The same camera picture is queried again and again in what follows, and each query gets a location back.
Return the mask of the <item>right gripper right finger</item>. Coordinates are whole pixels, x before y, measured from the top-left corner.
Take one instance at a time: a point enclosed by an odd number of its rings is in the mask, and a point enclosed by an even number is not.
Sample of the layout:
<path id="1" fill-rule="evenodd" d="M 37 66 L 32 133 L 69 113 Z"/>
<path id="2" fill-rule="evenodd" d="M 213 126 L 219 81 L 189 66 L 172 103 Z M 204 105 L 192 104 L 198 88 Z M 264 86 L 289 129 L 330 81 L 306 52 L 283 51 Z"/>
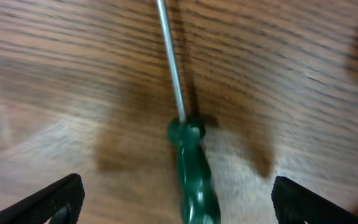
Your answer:
<path id="1" fill-rule="evenodd" d="M 271 198 L 279 224 L 358 224 L 358 217 L 287 177 L 277 176 Z"/>

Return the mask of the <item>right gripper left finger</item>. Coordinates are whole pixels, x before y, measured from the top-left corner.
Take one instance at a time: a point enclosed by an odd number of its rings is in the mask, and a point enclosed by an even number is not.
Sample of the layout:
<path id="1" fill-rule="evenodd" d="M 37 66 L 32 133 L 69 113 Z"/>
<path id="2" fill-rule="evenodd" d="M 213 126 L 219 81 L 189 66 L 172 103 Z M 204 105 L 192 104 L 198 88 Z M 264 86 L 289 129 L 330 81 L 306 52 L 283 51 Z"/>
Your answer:
<path id="1" fill-rule="evenodd" d="M 81 176 L 72 173 L 1 210 L 0 224 L 76 224 L 84 199 Z"/>

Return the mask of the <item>green handled screwdriver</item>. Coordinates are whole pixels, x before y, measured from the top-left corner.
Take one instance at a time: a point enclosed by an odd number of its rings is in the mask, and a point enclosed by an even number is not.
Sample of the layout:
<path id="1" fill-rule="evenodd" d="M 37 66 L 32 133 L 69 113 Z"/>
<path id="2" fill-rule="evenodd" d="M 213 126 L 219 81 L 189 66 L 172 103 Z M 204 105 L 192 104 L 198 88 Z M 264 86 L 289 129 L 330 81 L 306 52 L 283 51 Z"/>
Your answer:
<path id="1" fill-rule="evenodd" d="M 177 149 L 177 171 L 182 192 L 181 217 L 185 224 L 219 224 L 219 202 L 211 168 L 202 148 L 206 129 L 199 117 L 186 114 L 166 2 L 157 0 L 157 9 L 178 111 L 178 118 L 168 125 L 167 135 Z"/>

